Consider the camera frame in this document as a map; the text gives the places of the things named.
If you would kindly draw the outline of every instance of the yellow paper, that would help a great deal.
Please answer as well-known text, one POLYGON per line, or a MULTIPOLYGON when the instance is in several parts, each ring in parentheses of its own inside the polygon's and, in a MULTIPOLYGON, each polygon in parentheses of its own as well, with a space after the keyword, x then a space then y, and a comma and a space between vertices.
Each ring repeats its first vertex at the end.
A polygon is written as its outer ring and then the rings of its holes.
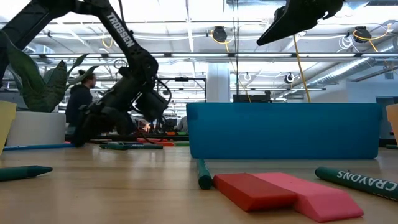
POLYGON ((0 101, 0 155, 16 114, 17 105, 15 103, 0 101))
POLYGON ((392 131, 394 132, 394 136, 398 143, 398 104, 388 105, 387 109, 387 119, 391 124, 392 131))

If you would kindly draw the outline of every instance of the pink eraser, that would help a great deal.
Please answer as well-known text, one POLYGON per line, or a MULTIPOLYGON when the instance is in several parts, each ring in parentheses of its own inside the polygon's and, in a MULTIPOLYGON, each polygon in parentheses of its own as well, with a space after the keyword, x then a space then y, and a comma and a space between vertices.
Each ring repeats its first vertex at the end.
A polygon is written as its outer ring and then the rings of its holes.
POLYGON ((363 210, 348 193, 302 180, 283 173, 253 174, 271 184, 298 195, 294 209, 317 222, 328 222, 363 216, 363 210))

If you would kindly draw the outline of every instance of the man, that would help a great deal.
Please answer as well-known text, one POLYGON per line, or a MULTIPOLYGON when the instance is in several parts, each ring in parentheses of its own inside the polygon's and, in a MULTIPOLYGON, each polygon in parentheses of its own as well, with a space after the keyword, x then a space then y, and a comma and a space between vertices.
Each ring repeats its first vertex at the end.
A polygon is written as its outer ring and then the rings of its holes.
MULTIPOLYGON (((84 75, 86 71, 79 70, 80 75, 84 75)), ((67 110, 65 112, 67 116, 67 123, 69 123, 67 134, 73 134, 76 129, 76 125, 79 118, 80 106, 89 105, 93 101, 93 96, 90 93, 90 89, 95 87, 96 76, 94 73, 86 76, 81 84, 75 85, 70 89, 70 97, 68 101, 67 110)))
POLYGON ((181 121, 179 122, 176 128, 178 131, 185 132, 188 134, 188 122, 186 116, 181 118, 181 121))

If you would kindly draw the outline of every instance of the yellow cable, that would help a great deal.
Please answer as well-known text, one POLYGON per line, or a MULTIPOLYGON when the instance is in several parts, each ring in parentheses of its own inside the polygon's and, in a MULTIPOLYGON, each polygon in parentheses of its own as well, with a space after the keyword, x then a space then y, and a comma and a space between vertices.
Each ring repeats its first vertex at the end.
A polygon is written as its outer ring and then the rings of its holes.
POLYGON ((102 34, 102 44, 103 44, 104 47, 106 47, 106 48, 111 48, 112 45, 113 45, 113 38, 111 37, 111 44, 110 44, 110 45, 106 45, 106 44, 105 44, 105 39, 104 39, 104 37, 105 37, 105 32, 102 34))
POLYGON ((364 37, 360 37, 360 36, 356 35, 356 32, 357 32, 357 31, 354 31, 354 32, 353 32, 353 35, 354 35, 354 37, 356 37, 356 38, 358 38, 358 39, 361 39, 361 40, 378 40, 378 39, 380 39, 380 38, 385 37, 385 36, 388 34, 388 30, 389 30, 389 29, 390 29, 390 25, 387 26, 387 30, 386 30, 386 32, 385 32, 383 35, 381 35, 380 37, 375 37, 375 38, 364 38, 364 37))
MULTIPOLYGON (((373 44, 373 42, 372 42, 371 40, 369 41, 369 43, 371 43, 371 45, 372 45, 372 47, 373 47, 373 49, 374 49, 375 52, 379 52, 379 51, 377 50, 376 46, 373 44)), ((387 67, 389 67, 389 68, 391 69, 392 72, 394 72, 396 75, 398 75, 398 73, 394 70, 394 66, 395 66, 394 63, 391 63, 391 65, 389 65, 389 64, 387 63, 387 61, 384 60, 384 64, 385 64, 387 67)))
POLYGON ((218 42, 216 39, 214 39, 214 37, 213 37, 213 32, 214 32, 214 30, 212 30, 212 31, 210 31, 210 36, 211 36, 211 38, 217 43, 217 44, 229 44, 229 43, 231 43, 232 42, 232 40, 234 40, 233 38, 231 39, 231 40, 229 40, 228 42, 218 42))
MULTIPOLYGON (((225 42, 225 48, 226 48, 226 51, 229 53, 228 44, 227 44, 226 42, 225 42)), ((246 90, 246 88, 243 86, 241 80, 239 79, 239 75, 238 75, 238 73, 236 72, 234 65, 232 65, 232 67, 234 68, 234 71, 235 71, 236 77, 238 78, 239 83, 241 84, 243 90, 246 92, 246 96, 248 96, 249 102, 251 103, 251 99, 250 99, 250 96, 249 96, 248 91, 246 90)))
POLYGON ((371 40, 369 41, 369 43, 371 43, 371 45, 372 45, 374 51, 379 52, 379 51, 377 50, 376 46, 373 44, 373 42, 372 42, 371 40))
POLYGON ((310 92, 307 87, 307 82, 305 81, 305 78, 304 78, 303 68, 301 67, 301 60, 300 60, 300 55, 299 55, 299 48, 297 47, 296 35, 293 35, 293 39, 294 39, 294 47, 296 48, 297 62, 298 62, 298 67, 300 69, 301 79, 303 80, 303 84, 304 84, 305 92, 307 94, 308 102, 311 103, 310 92))

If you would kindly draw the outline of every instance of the green leaf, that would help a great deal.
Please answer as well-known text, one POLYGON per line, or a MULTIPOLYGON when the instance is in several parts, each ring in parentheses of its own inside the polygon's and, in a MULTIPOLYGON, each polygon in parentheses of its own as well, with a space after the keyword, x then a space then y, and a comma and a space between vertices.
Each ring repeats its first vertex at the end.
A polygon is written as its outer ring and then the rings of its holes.
POLYGON ((85 77, 87 75, 91 75, 94 70, 98 68, 98 66, 92 66, 91 68, 89 68, 86 73, 84 73, 83 75, 80 75, 79 77, 73 79, 72 81, 69 82, 69 84, 67 85, 67 88, 69 88, 71 85, 76 85, 77 83, 80 83, 81 81, 83 81, 83 79, 85 79, 85 77))
POLYGON ((80 66, 81 63, 83 63, 84 59, 87 57, 88 54, 83 54, 82 56, 78 57, 75 61, 75 63, 73 64, 72 68, 69 69, 68 71, 68 77, 70 76, 70 73, 72 72, 72 70, 74 68, 76 68, 77 66, 80 66))
POLYGON ((15 84, 17 85, 17 89, 18 89, 18 91, 19 91, 19 94, 22 96, 22 91, 23 91, 24 88, 23 88, 22 80, 21 80, 20 76, 17 75, 17 74, 15 73, 14 69, 12 69, 11 66, 8 66, 8 67, 7 67, 7 70, 8 70, 8 71, 12 74, 12 76, 14 77, 14 81, 15 81, 15 84))
POLYGON ((44 101, 44 92, 35 91, 27 77, 22 76, 21 79, 23 84, 22 96, 26 106, 33 112, 47 112, 48 108, 44 101))
POLYGON ((44 74, 44 76, 43 76, 44 83, 47 84, 47 83, 49 82, 49 80, 50 80, 52 74, 54 73, 54 71, 55 71, 55 68, 51 68, 50 70, 48 70, 48 71, 44 74))
POLYGON ((37 92, 44 90, 44 81, 40 75, 39 68, 30 56, 19 50, 8 38, 5 32, 2 32, 8 39, 7 55, 11 67, 22 78, 26 77, 30 86, 37 92))
POLYGON ((63 100, 67 80, 67 65, 64 61, 61 61, 54 69, 49 81, 45 85, 44 101, 47 104, 49 112, 53 111, 54 108, 63 100))

